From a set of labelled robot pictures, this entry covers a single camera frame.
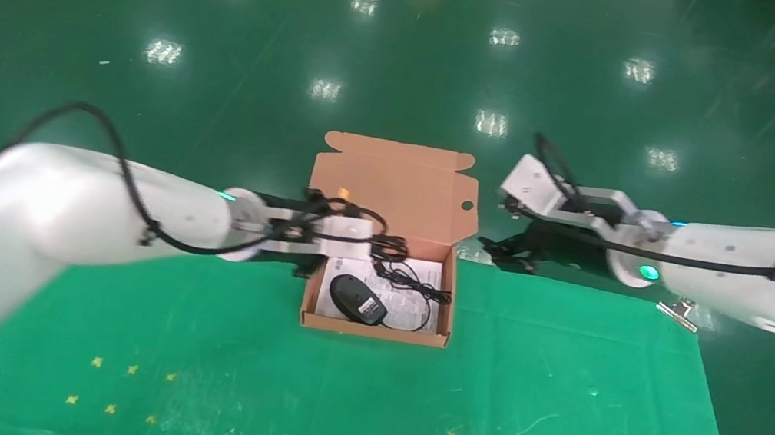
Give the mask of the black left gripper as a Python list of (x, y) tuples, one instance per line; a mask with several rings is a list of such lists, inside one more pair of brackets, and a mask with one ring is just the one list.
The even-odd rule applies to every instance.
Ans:
[(285, 264), (290, 267), (293, 277), (302, 279), (310, 279), (327, 260), (328, 257), (323, 254), (284, 254), (265, 250), (257, 252), (257, 263)]

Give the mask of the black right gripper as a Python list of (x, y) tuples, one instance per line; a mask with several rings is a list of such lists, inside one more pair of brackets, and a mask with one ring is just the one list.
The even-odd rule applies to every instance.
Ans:
[(479, 242), (487, 254), (494, 254), (493, 263), (499, 270), (535, 275), (541, 262), (581, 267), (588, 260), (587, 247), (553, 226), (547, 221), (530, 222), (520, 237), (518, 249), (514, 241), (506, 239), (495, 241), (480, 236)]

